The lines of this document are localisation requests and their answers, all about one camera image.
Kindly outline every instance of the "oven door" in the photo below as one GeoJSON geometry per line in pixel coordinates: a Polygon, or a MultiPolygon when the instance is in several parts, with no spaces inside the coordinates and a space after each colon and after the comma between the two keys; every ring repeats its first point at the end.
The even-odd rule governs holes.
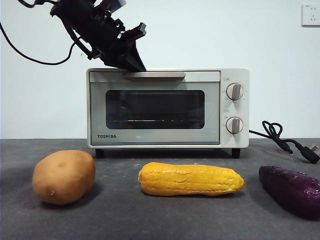
{"type": "Polygon", "coordinates": [[[90,72],[90,144],[219,145],[220,72],[90,72]]]}

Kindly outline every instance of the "toaster oven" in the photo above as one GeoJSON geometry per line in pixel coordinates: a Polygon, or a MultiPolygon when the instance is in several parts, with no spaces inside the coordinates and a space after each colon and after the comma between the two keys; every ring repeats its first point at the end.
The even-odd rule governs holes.
{"type": "Polygon", "coordinates": [[[87,143],[119,149],[240,149],[249,145],[245,68],[87,70],[87,143]]]}

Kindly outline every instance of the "oven handle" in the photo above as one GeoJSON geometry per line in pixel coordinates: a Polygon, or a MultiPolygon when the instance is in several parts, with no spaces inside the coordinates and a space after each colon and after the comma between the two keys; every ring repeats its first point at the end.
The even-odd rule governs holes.
{"type": "Polygon", "coordinates": [[[181,71],[145,71],[145,72],[126,72],[123,74],[125,79],[130,80],[183,80],[186,77],[185,72],[181,71]]]}

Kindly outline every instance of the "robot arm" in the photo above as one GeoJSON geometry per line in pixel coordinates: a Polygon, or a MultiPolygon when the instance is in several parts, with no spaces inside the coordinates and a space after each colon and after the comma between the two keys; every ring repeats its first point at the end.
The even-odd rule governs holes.
{"type": "Polygon", "coordinates": [[[126,4],[125,0],[35,0],[34,4],[18,0],[28,8],[51,3],[52,16],[61,19],[74,43],[87,55],[88,59],[100,58],[106,66],[145,72],[146,68],[136,48],[136,40],[146,35],[146,25],[126,30],[120,19],[114,20],[113,12],[126,4]],[[80,41],[91,45],[91,50],[80,41]]]}

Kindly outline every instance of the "fake vegetable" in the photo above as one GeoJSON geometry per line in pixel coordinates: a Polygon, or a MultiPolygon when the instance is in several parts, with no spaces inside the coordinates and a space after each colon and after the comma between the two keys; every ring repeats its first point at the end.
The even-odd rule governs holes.
{"type": "Polygon", "coordinates": [[[35,166],[32,186],[39,199],[65,205],[88,192],[95,175],[95,162],[89,153],[62,150],[46,156],[35,166]]]}
{"type": "Polygon", "coordinates": [[[158,196],[201,194],[216,196],[239,191],[243,178],[229,168],[151,162],[138,175],[142,190],[158,196]]]}
{"type": "Polygon", "coordinates": [[[320,217],[320,182],[305,173],[279,166],[259,169],[264,189],[284,209],[301,217],[320,217]]]}

